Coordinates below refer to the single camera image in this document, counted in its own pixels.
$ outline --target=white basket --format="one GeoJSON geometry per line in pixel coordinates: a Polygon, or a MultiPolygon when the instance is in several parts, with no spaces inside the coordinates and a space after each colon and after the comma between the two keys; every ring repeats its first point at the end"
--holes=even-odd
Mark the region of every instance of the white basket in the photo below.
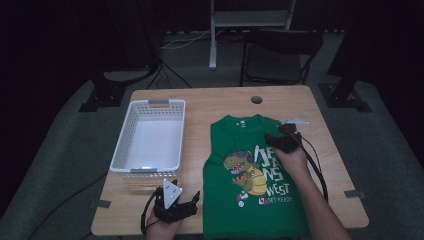
{"type": "Polygon", "coordinates": [[[184,121],[184,100],[132,101],[110,170],[126,178],[179,177],[184,121]]]}

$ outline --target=t-shirt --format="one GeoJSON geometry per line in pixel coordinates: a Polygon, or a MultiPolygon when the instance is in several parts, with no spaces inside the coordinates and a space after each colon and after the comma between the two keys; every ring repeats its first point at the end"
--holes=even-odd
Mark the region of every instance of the t-shirt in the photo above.
{"type": "Polygon", "coordinates": [[[205,239],[310,236],[298,189],[265,142],[265,133],[281,136],[279,125],[261,115],[227,115],[211,125],[212,152],[203,168],[205,239]]]}

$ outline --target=dinosaur graphic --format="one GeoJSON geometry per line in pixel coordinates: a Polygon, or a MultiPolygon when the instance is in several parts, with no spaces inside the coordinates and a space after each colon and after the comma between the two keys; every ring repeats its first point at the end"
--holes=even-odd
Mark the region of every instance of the dinosaur graphic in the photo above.
{"type": "Polygon", "coordinates": [[[237,175],[233,179],[233,184],[237,184],[243,189],[242,193],[237,195],[237,200],[243,201],[249,195],[254,195],[259,197],[259,204],[269,203],[269,200],[265,198],[266,179],[257,168],[252,153],[247,150],[230,153],[225,157],[224,167],[232,174],[237,175]]]}

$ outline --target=dark floor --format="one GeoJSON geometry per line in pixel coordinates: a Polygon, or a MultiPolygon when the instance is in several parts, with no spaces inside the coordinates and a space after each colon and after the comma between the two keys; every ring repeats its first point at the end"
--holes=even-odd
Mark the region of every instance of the dark floor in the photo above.
{"type": "MultiPolygon", "coordinates": [[[[190,38],[176,35],[168,38],[190,38]]],[[[311,88],[369,216],[366,228],[350,229],[354,239],[424,239],[423,169],[395,125],[375,87],[358,82],[356,90],[372,112],[328,108],[318,83],[336,83],[326,75],[343,35],[326,34],[307,85],[311,88]]],[[[238,85],[241,44],[218,45],[218,68],[208,69],[209,42],[163,50],[162,59],[192,87],[238,85]]],[[[131,79],[144,72],[113,72],[111,79],[131,79]]],[[[0,239],[142,239],[96,237],[90,233],[95,208],[118,139],[131,93],[151,80],[130,86],[121,107],[79,113],[93,85],[87,82],[63,107],[28,174],[0,222],[0,239]]],[[[151,88],[186,88],[172,72],[158,76],[151,88]]],[[[176,239],[202,239],[201,235],[176,239]]]]}

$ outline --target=chair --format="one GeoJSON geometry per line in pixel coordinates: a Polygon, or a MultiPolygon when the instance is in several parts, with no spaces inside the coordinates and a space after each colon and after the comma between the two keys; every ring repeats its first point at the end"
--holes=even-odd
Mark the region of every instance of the chair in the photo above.
{"type": "Polygon", "coordinates": [[[304,85],[310,63],[323,42],[317,32],[251,30],[243,43],[240,87],[245,79],[287,85],[301,82],[304,85]]]}

